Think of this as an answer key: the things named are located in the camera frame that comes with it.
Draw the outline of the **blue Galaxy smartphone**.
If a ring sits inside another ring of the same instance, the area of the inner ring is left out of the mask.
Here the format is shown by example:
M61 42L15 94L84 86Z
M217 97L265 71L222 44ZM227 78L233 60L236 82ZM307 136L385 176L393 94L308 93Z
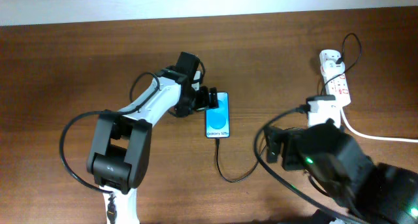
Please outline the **blue Galaxy smartphone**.
M205 113L205 129L207 138L228 138L230 136L229 94L217 93L218 107Z

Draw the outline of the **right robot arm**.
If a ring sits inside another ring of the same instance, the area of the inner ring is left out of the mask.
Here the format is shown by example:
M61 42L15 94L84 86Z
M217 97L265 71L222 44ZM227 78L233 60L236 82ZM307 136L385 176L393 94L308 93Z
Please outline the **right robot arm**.
M333 122L307 129L265 127L268 163L306 171L330 197L369 223L417 222L417 173L375 164L357 141Z

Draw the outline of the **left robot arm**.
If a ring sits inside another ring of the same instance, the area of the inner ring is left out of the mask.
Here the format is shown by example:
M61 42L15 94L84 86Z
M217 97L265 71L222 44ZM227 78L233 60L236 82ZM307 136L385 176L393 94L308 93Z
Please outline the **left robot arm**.
M152 129L170 109L177 118L218 107L195 55L152 74L149 88L117 112L99 115L86 169L103 190L107 223L138 223L137 188L148 169Z

